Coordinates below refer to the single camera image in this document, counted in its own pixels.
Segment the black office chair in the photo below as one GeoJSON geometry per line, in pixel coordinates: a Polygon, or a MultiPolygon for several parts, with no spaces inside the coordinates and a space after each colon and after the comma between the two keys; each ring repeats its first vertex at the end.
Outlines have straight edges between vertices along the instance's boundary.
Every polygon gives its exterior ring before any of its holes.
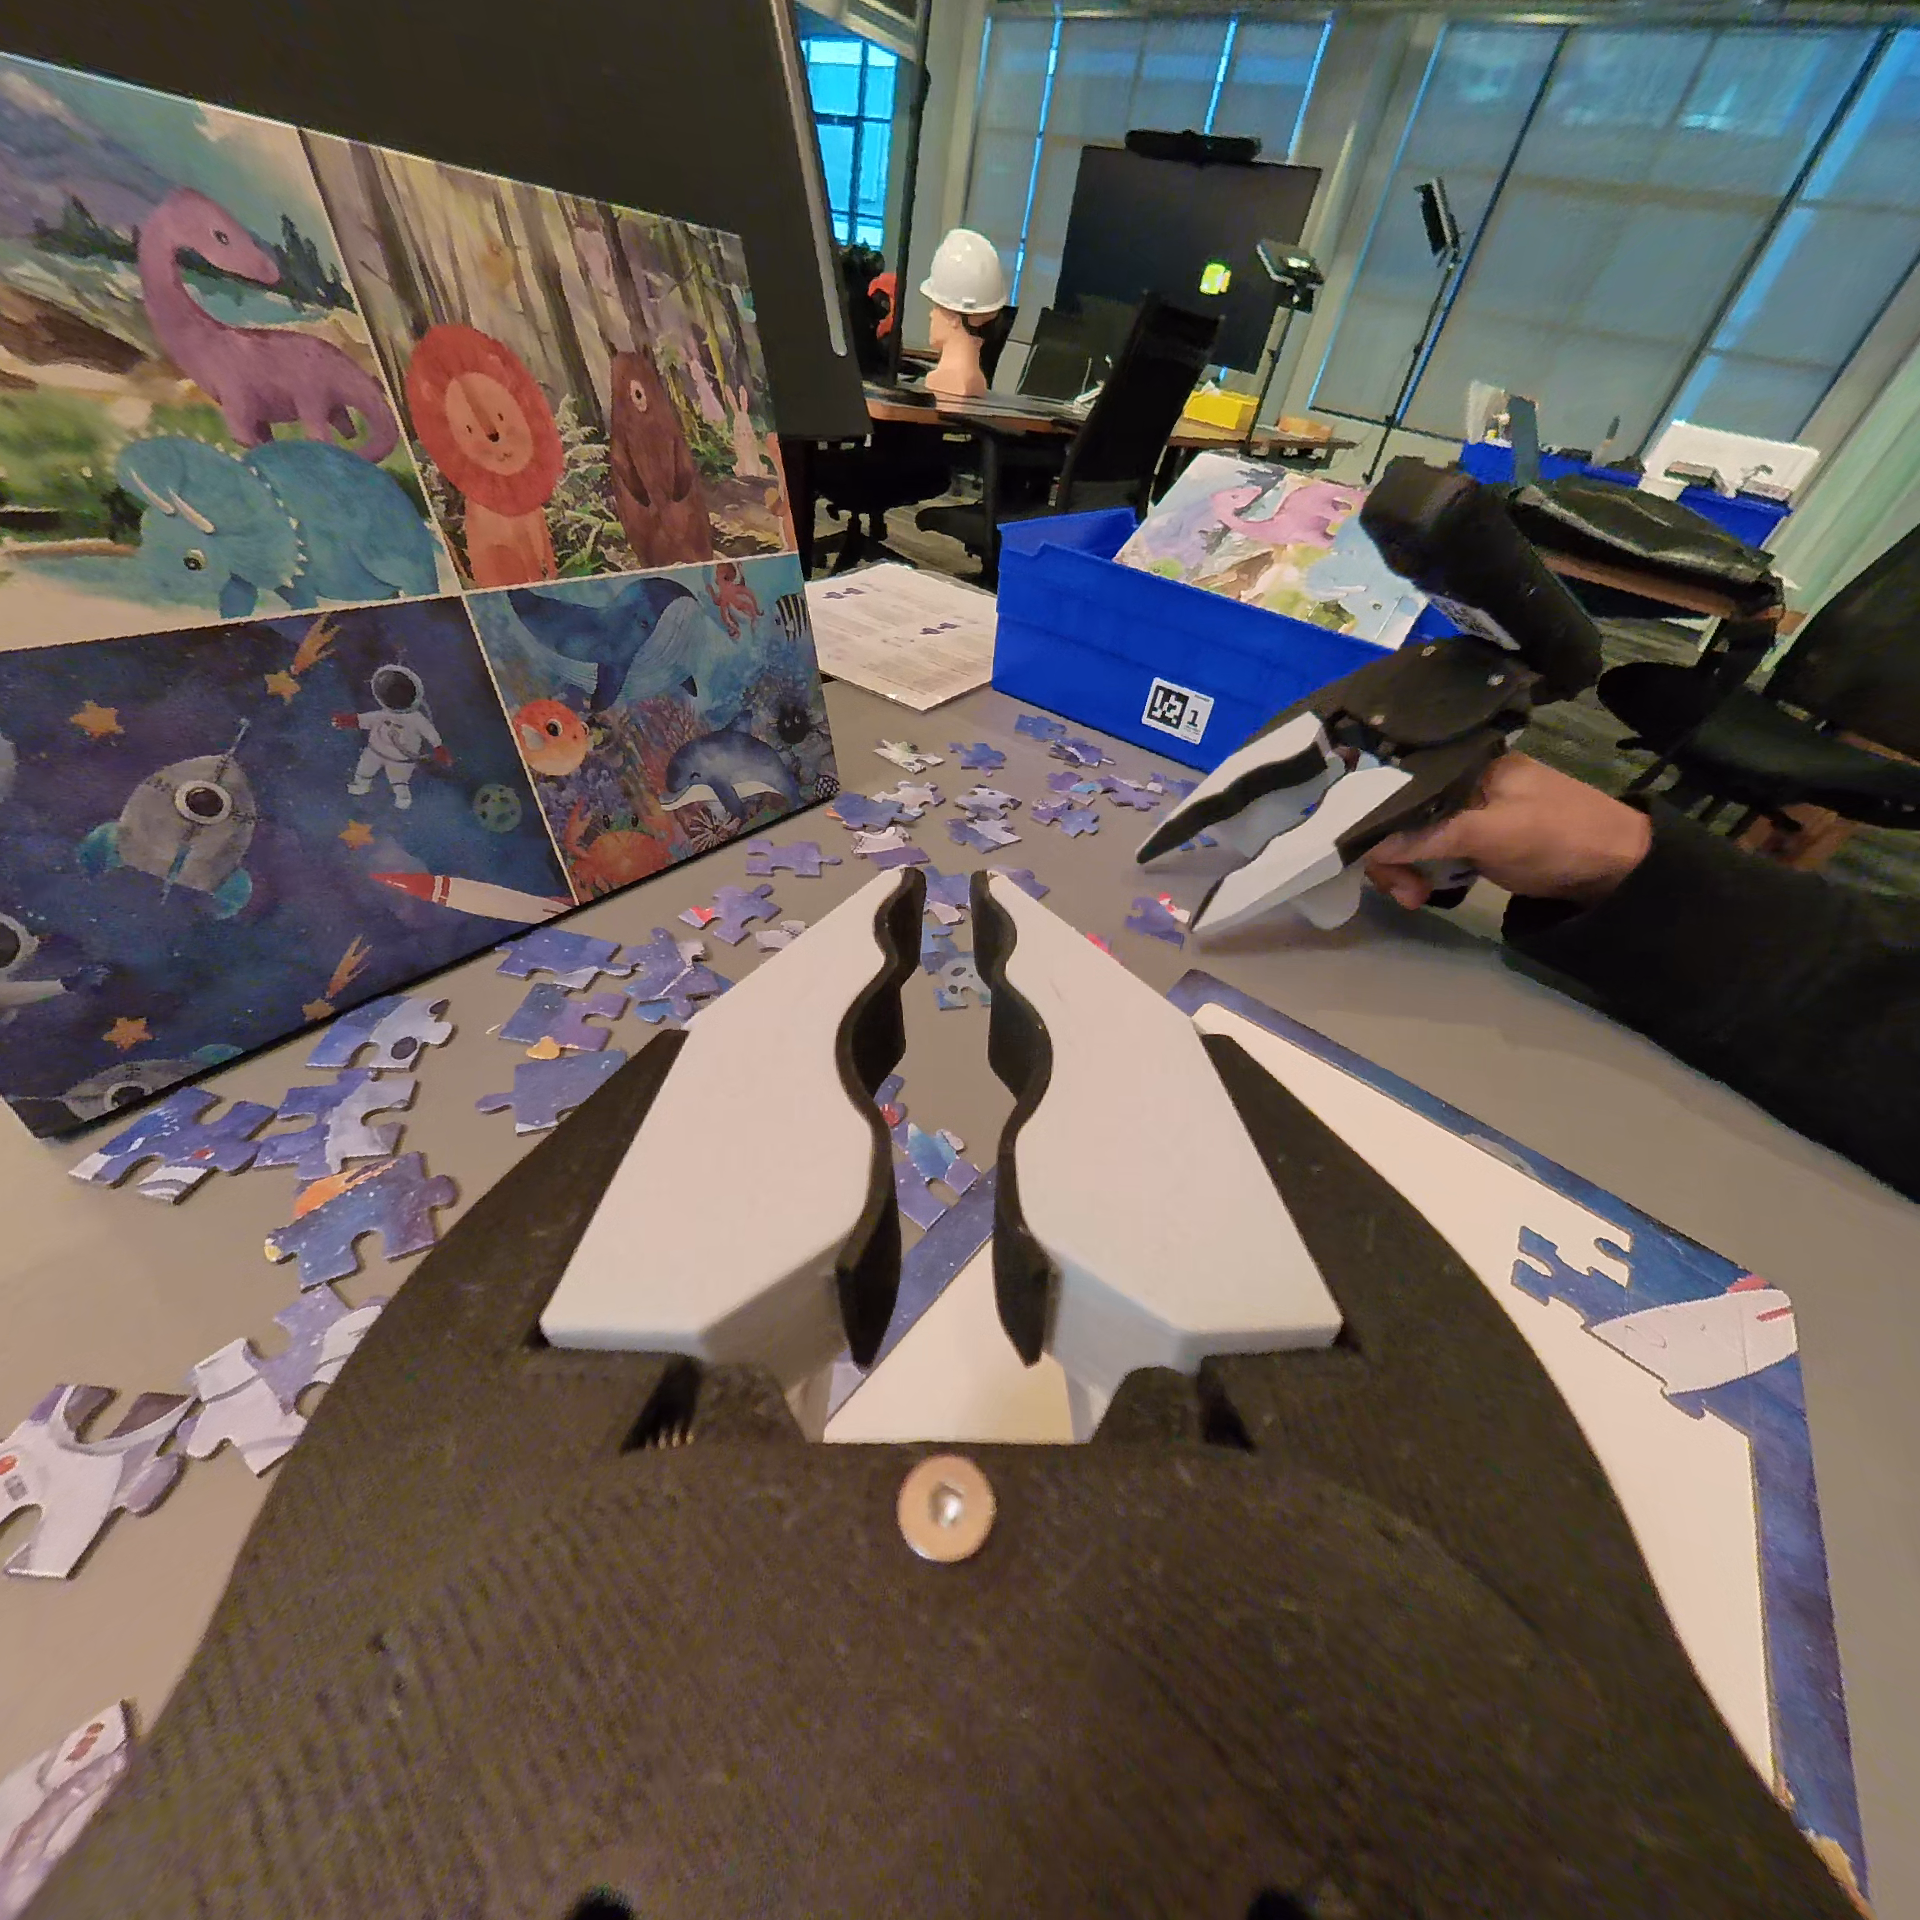
{"type": "Polygon", "coordinates": [[[977,430],[981,499],[921,506],[916,530],[965,544],[981,561],[981,582],[995,586],[1004,524],[1093,510],[1141,514],[1216,337],[1216,312],[1145,297],[1074,435],[977,430]]]}
{"type": "Polygon", "coordinates": [[[1918,530],[1797,632],[1764,685],[1737,648],[1621,662],[1598,699],[1630,748],[1674,769],[1669,802],[1733,802],[1741,827],[1805,832],[1798,805],[1866,829],[1918,829],[1918,530]]]}

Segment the black computer monitor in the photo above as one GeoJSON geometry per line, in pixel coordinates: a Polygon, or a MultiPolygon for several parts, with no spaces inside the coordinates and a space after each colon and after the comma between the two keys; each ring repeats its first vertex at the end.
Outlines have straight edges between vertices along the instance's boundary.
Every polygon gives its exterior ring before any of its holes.
{"type": "Polygon", "coordinates": [[[863,440],[789,4],[4,4],[4,51],[729,229],[786,440],[863,440]]]}

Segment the black jacket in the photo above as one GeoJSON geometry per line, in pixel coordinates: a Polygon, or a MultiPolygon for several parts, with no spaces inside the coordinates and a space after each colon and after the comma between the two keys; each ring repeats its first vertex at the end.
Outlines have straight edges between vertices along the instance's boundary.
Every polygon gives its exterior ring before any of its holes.
{"type": "Polygon", "coordinates": [[[1774,553],[1660,494],[1563,472],[1507,485],[1505,510],[1578,586],[1728,616],[1775,616],[1784,608],[1774,553]]]}

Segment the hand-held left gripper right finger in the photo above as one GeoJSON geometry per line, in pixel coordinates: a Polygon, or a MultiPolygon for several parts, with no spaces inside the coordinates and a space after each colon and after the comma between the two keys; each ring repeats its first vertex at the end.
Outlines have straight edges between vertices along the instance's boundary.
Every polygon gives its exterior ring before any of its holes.
{"type": "Polygon", "coordinates": [[[1326,1348],[1342,1312],[1201,1028],[1008,876],[974,876],[995,1312],[1074,1384],[1326,1348]]]}

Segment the laminated instruction sheet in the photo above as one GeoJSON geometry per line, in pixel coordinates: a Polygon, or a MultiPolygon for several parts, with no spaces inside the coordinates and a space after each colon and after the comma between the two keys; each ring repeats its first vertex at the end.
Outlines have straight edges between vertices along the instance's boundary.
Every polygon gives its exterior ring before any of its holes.
{"type": "Polygon", "coordinates": [[[994,681],[995,595],[902,561],[863,565],[803,586],[827,679],[913,710],[994,681]]]}

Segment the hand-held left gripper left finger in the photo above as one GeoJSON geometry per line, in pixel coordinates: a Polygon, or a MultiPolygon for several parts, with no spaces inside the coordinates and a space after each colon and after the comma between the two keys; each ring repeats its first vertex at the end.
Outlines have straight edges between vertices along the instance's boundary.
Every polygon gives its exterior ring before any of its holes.
{"type": "Polygon", "coordinates": [[[873,1363],[902,1281],[881,1079],[923,876],[891,869],[639,1057],[636,1134],[556,1283],[553,1348],[873,1363]]]}

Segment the scatter of purple puzzle pieces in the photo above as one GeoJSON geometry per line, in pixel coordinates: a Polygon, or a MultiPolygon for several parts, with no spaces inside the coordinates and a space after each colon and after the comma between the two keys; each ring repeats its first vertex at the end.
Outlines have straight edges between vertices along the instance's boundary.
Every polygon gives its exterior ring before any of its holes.
{"type": "MultiPolygon", "coordinates": [[[[937,782],[947,805],[928,809],[902,836],[939,876],[982,865],[1035,872],[1053,890],[1053,909],[1092,926],[1119,957],[1172,957],[1172,945],[1132,936],[1119,921],[1132,909],[1132,895],[1172,884],[1143,876],[1132,850],[1165,813],[1165,779],[1178,769],[1097,736],[1088,724],[1066,724],[1061,742],[1082,736],[1109,760],[1074,769],[1053,755],[1047,736],[1020,731],[1017,707],[1020,701],[977,692],[913,719],[854,694],[851,685],[829,685],[840,779],[864,795],[898,779],[937,782]],[[877,757],[874,742],[884,736],[944,752],[947,765],[898,772],[877,757]],[[1020,799],[1004,813],[1017,841],[988,851],[956,841],[944,827],[955,820],[955,795],[981,782],[1020,799]],[[1033,821],[1035,802],[1083,802],[1100,821],[1033,821]]],[[[579,941],[617,945],[661,945],[655,934],[665,929],[703,945],[705,974],[742,978],[775,957],[755,926],[776,934],[786,921],[815,922],[877,876],[851,844],[854,832],[813,805],[557,922],[579,941]],[[803,878],[800,865],[750,876],[746,844],[755,840],[786,850],[789,861],[800,858],[793,844],[815,841],[820,876],[803,878]],[[775,909],[770,921],[748,922],[736,945],[684,917],[712,906],[723,887],[755,884],[770,884],[762,903],[775,901],[775,909]]],[[[59,1441],[67,1453],[83,1442],[104,1446],[109,1430],[134,1408],[134,1430],[176,1419],[151,1460],[162,1464],[168,1484],[148,1516],[112,1507],[67,1574],[4,1571],[4,1780],[91,1721],[104,1721],[112,1732],[114,1724],[140,1726],[140,1710],[158,1715],[204,1635],[271,1474],[295,1456],[283,1446],[255,1473],[233,1432],[283,1435],[283,1425],[307,1419],[323,1400],[323,1379],[334,1379],[317,1372],[323,1358],[347,1351],[349,1334],[373,1324],[376,1307],[436,1250],[460,1212],[556,1134],[516,1134],[516,1069],[562,1064],[567,1090],[599,1090],[615,1067],[579,1061],[636,1057],[649,1037],[679,1024],[672,1016],[648,1021],[627,1006],[617,1019],[583,1019],[607,1037],[599,1055],[531,1061],[538,1037],[499,1041],[495,1028],[536,984],[594,1003],[623,995],[630,978],[599,974],[587,984],[565,989],[553,968],[508,976],[499,959],[499,950],[483,945],[408,989],[452,1028],[452,1037],[423,1043],[410,1064],[373,1074],[376,1049],[360,1049],[354,1069],[370,1074],[360,1090],[410,1077],[410,1102],[378,1106],[370,1119],[373,1128],[394,1134],[394,1153],[354,1160],[317,1180],[300,1180],[290,1166],[260,1166],[274,1138],[312,1119],[304,1113],[264,1122],[248,1170],[207,1171],[181,1201],[140,1190],[140,1179],[159,1170],[153,1154],[114,1188],[74,1179],[74,1166],[126,1128],[134,1113],[109,1113],[91,1138],[30,1138],[4,1113],[4,1435],[24,1425],[37,1460],[52,1460],[59,1441]],[[334,1322],[349,1322],[349,1334],[331,1334],[334,1322]]],[[[73,1480],[88,1461],[59,1456],[52,1464],[73,1480]]],[[[12,1507],[5,1488],[4,1511],[5,1567],[37,1543],[42,1511],[12,1507]]]]}

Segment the blue framed puzzle tray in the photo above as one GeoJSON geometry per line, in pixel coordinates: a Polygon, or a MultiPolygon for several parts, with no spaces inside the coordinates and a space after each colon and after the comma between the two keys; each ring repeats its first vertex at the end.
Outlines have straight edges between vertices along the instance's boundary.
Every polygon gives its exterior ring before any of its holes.
{"type": "Polygon", "coordinates": [[[1239,1037],[1261,1028],[1256,1061],[1392,1179],[1499,1298],[1616,1484],[1704,1691],[1868,1909],[1801,1360],[1694,1405],[1669,1400],[1660,1379],[1585,1331],[1567,1307],[1527,1298],[1513,1283],[1517,1230],[1544,1235],[1578,1264],[1602,1264],[1598,1237],[1630,1246],[1635,1235],[1663,1230],[1711,1246],[1216,974],[1190,968],[1168,1000],[1206,1028],[1239,1037]]]}

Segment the dinosaur puzzle board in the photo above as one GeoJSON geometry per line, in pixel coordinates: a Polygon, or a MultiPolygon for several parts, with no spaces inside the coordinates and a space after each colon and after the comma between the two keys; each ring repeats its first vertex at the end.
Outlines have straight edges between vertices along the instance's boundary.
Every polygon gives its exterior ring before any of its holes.
{"type": "Polygon", "coordinates": [[[1196,452],[1116,561],[1393,648],[1427,598],[1357,523],[1366,485],[1233,452],[1196,452]]]}

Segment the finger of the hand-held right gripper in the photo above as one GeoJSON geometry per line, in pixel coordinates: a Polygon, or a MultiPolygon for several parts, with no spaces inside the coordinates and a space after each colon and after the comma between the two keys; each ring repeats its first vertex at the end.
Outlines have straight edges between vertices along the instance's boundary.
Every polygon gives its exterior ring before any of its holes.
{"type": "Polygon", "coordinates": [[[1297,820],[1287,820],[1254,858],[1219,878],[1192,909],[1192,936],[1223,934],[1269,921],[1293,906],[1303,921],[1329,929],[1346,922],[1363,896],[1366,851],[1346,855],[1342,836],[1363,829],[1375,813],[1393,809],[1411,785],[1403,768],[1378,765],[1336,776],[1326,793],[1297,820]]]}
{"type": "Polygon", "coordinates": [[[1281,719],[1159,815],[1136,850],[1136,865],[1165,858],[1190,841],[1210,841],[1230,861],[1251,865],[1278,836],[1301,827],[1346,772],[1350,765],[1318,713],[1281,719]]]}

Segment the white storage box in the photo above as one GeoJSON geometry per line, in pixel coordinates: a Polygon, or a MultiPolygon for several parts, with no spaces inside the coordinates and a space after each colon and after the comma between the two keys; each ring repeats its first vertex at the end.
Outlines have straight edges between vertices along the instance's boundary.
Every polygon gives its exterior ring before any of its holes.
{"type": "Polygon", "coordinates": [[[1674,499],[1687,485],[1704,485],[1719,496],[1792,506],[1814,464],[1812,445],[1746,436],[1674,416],[1647,447],[1638,490],[1674,499]]]}

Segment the illustrated puzzle box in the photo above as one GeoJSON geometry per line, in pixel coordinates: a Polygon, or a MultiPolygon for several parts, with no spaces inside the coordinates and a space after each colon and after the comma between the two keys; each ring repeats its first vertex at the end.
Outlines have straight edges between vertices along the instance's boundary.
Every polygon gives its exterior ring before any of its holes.
{"type": "Polygon", "coordinates": [[[4,1110],[835,793],[737,236],[4,54],[4,1110]]]}

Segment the person's right hand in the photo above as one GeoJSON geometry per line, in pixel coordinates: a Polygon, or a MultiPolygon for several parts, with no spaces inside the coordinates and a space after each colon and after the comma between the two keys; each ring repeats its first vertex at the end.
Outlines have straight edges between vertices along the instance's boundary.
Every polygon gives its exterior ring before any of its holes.
{"type": "Polygon", "coordinates": [[[1527,755],[1502,755],[1468,802],[1427,829],[1375,844],[1366,876],[1414,906],[1441,869],[1468,869],[1514,896],[1590,903],[1616,890],[1651,850],[1651,820],[1527,755]]]}

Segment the tripod light stand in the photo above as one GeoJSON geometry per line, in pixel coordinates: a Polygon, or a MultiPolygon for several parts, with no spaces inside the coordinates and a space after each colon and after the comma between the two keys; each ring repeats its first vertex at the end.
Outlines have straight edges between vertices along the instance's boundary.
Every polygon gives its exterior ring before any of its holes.
{"type": "Polygon", "coordinates": [[[1467,255],[1467,244],[1461,237],[1461,221],[1456,221],[1453,202],[1447,194],[1447,183],[1441,175],[1423,179],[1417,187],[1417,202],[1420,202],[1420,221],[1423,221],[1427,250],[1430,250],[1430,260],[1438,266],[1438,286],[1433,286],[1433,297],[1427,303],[1427,315],[1420,324],[1420,331],[1417,331],[1417,340],[1411,347],[1411,358],[1407,358],[1407,370],[1402,375],[1402,388],[1398,388],[1398,393],[1393,393],[1393,401],[1388,409],[1386,425],[1381,425],[1378,459],[1386,456],[1392,436],[1403,427],[1403,413],[1411,409],[1411,397],[1414,397],[1414,391],[1420,386],[1420,375],[1427,370],[1427,358],[1430,358],[1430,351],[1438,347],[1438,337],[1442,328],[1447,306],[1453,303],[1453,286],[1456,286],[1456,278],[1461,278],[1461,266],[1462,266],[1462,255],[1467,255]]]}

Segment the blue plastic bin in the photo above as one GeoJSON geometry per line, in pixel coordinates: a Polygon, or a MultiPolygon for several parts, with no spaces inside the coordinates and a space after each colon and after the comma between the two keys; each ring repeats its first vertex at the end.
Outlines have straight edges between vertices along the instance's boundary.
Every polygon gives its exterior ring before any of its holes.
{"type": "Polygon", "coordinates": [[[1093,510],[998,524],[995,687],[1210,769],[1261,724],[1381,654],[1119,565],[1136,523],[1132,510],[1093,510]]]}

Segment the person's right forearm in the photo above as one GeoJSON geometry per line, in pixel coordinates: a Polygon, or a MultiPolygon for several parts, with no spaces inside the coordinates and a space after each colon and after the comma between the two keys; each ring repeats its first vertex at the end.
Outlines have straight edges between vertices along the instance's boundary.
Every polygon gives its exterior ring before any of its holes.
{"type": "Polygon", "coordinates": [[[1918,896],[1792,872],[1663,802],[1600,901],[1513,896],[1544,976],[1918,1198],[1918,896]]]}

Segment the large black display screen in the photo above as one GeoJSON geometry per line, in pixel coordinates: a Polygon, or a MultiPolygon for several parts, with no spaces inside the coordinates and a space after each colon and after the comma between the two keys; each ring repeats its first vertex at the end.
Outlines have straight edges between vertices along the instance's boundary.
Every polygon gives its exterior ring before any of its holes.
{"type": "Polygon", "coordinates": [[[1162,297],[1219,318],[1216,364],[1256,371],[1281,306],[1261,255],[1297,248],[1318,183],[1318,166],[1261,161],[1256,136],[1129,129],[1083,146],[1054,306],[1162,297]]]}

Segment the white hard hat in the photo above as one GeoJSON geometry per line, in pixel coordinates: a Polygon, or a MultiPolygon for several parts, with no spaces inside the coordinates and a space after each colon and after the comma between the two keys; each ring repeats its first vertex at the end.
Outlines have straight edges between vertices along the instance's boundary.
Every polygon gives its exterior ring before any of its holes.
{"type": "Polygon", "coordinates": [[[977,229],[950,229],[933,248],[921,297],[964,318],[998,312],[1008,303],[1008,275],[995,244],[977,229]]]}

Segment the assembled rocket puzzle section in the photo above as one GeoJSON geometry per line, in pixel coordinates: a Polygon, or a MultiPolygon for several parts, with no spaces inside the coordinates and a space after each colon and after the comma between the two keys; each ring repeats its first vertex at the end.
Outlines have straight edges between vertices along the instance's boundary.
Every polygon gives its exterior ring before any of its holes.
{"type": "Polygon", "coordinates": [[[1660,1379],[1669,1400],[1694,1405],[1723,1384],[1797,1358],[1787,1290],[1671,1235],[1598,1237],[1602,1264],[1578,1264],[1544,1235],[1517,1230],[1513,1283],[1567,1307],[1580,1328],[1660,1379]]]}

